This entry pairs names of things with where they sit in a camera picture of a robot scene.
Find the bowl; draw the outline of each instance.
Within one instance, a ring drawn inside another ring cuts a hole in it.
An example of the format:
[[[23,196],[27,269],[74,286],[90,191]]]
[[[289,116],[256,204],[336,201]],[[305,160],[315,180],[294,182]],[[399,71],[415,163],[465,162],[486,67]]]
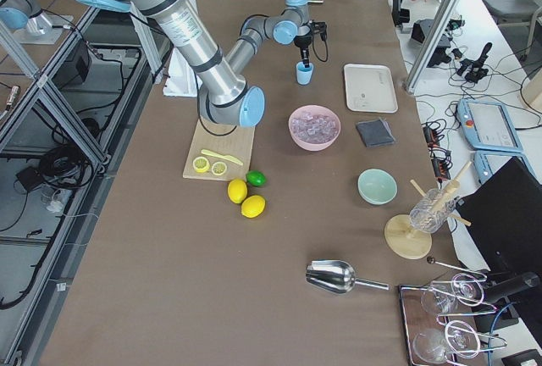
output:
[[[365,201],[383,205],[397,195],[397,183],[382,169],[367,169],[357,178],[357,190]]]
[[[296,127],[296,122],[298,123],[299,120],[307,120],[309,116],[324,116],[327,117],[327,119],[321,125],[317,125],[316,127],[316,130],[317,132],[320,132],[320,135],[316,133],[310,135],[312,138],[300,138],[300,136],[303,137],[303,132],[305,132],[305,130],[300,130],[299,127]],[[305,105],[292,112],[288,119],[288,129],[290,130],[292,140],[297,146],[308,150],[309,152],[319,152],[320,150],[324,150],[331,146],[337,137],[339,137],[340,120],[336,114],[323,106]],[[311,142],[311,140],[315,140],[317,136],[321,136],[320,140],[328,137],[330,138],[327,141]]]

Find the lime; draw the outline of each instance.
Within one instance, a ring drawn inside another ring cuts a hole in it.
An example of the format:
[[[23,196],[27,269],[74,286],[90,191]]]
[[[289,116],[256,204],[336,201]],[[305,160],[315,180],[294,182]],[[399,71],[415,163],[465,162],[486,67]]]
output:
[[[223,175],[228,170],[228,166],[224,161],[217,161],[211,166],[211,172],[215,175]]]
[[[246,180],[251,186],[262,186],[267,181],[267,178],[261,171],[253,170],[246,173]]]
[[[192,167],[194,167],[194,171],[197,173],[205,173],[209,171],[209,160],[203,156],[197,156],[194,158],[194,161],[192,161]]]
[[[256,218],[264,209],[265,199],[259,195],[252,195],[241,204],[241,214],[247,218]]]
[[[241,178],[235,178],[228,184],[228,197],[233,203],[241,203],[245,201],[248,189],[246,188],[246,182]]]

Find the gray chair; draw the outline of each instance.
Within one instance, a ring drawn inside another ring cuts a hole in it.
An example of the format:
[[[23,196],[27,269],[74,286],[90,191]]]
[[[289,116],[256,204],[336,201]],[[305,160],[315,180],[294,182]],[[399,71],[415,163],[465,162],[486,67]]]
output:
[[[501,27],[528,26],[527,49],[522,59],[525,59],[533,44],[534,27],[537,18],[542,15],[542,6],[534,0],[482,0],[491,15],[496,18]]]

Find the black monitor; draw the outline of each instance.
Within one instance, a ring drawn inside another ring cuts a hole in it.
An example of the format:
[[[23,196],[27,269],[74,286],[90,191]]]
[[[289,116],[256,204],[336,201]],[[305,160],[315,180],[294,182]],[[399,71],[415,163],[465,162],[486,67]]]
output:
[[[542,278],[542,186],[518,158],[460,200],[457,210],[473,223],[468,232],[492,273],[532,271]],[[542,345],[542,286],[510,299]]]

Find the mint green bowl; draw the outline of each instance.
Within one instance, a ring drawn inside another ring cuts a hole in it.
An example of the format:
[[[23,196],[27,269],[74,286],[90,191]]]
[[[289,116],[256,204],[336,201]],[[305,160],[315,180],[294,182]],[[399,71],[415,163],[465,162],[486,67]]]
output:
[[[383,205],[397,195],[397,183],[382,169],[367,169],[357,178],[357,190],[373,205]]]

